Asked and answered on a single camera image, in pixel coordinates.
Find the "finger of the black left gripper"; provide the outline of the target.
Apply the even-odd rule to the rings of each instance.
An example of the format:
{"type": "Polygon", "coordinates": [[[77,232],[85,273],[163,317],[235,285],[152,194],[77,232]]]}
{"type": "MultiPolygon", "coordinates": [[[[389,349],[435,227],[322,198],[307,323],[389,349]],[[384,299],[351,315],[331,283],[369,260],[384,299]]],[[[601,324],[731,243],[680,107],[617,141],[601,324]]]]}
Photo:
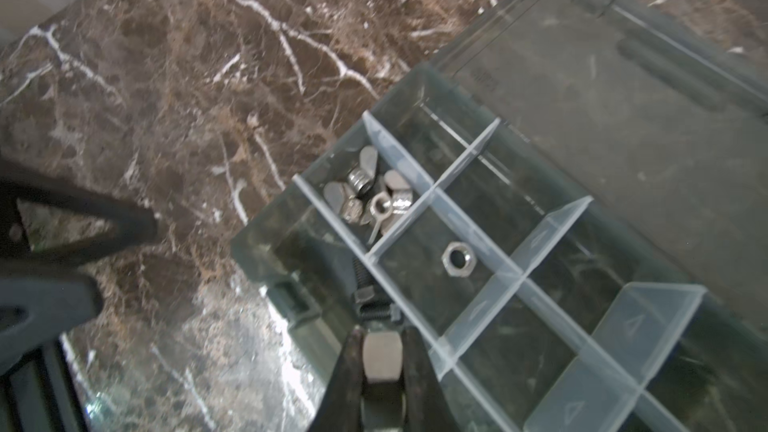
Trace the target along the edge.
{"type": "Polygon", "coordinates": [[[79,187],[65,179],[1,160],[1,257],[35,263],[86,264],[153,240],[158,232],[148,208],[79,187]],[[19,205],[95,227],[89,235],[53,245],[33,245],[19,205]]]}
{"type": "Polygon", "coordinates": [[[95,279],[5,276],[1,279],[1,364],[97,317],[103,298],[95,279]]]}

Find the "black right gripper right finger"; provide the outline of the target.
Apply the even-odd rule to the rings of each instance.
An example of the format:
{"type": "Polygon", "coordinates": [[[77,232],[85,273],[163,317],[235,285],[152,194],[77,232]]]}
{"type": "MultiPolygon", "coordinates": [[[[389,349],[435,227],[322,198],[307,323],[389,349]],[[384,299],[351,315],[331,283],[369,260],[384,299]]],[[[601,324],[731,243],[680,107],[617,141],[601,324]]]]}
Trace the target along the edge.
{"type": "Polygon", "coordinates": [[[405,327],[401,340],[406,405],[404,430],[458,431],[421,333],[413,326],[405,327]]]}

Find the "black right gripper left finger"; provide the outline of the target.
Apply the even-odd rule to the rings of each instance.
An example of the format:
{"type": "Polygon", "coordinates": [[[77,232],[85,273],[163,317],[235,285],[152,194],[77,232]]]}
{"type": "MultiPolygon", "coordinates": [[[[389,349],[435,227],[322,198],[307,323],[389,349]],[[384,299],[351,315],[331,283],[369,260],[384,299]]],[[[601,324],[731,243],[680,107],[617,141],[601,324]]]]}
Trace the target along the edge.
{"type": "Polygon", "coordinates": [[[355,326],[347,335],[308,432],[363,430],[361,398],[365,383],[365,337],[366,331],[360,326],[355,326]]]}

